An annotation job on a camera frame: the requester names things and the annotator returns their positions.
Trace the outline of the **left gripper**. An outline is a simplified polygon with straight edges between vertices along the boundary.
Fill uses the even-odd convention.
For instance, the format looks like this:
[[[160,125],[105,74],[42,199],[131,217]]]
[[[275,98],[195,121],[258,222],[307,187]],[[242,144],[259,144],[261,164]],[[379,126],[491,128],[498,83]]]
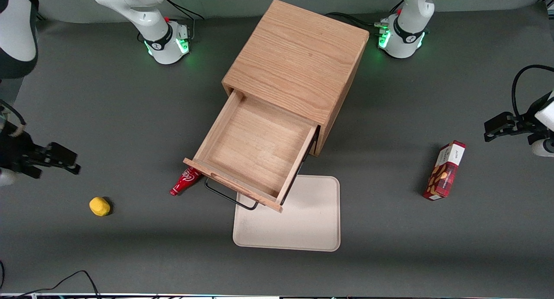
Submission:
[[[530,138],[553,137],[554,98],[552,91],[535,100],[529,106],[528,111],[523,114],[519,113],[515,100],[514,114],[502,112],[487,120],[483,124],[485,128],[484,141],[491,142],[498,137],[524,134],[529,134]]]

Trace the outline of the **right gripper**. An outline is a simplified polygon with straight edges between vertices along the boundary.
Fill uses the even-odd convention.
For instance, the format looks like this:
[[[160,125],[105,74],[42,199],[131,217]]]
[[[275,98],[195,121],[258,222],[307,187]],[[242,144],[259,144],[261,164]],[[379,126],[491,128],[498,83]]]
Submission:
[[[11,131],[8,129],[3,129],[0,134],[2,169],[10,169],[34,179],[39,179],[42,174],[42,170],[35,165],[61,168],[73,175],[81,172],[81,166],[76,163],[77,153],[63,145],[51,142],[46,146],[40,146],[35,144],[26,132],[17,137],[10,134]]]

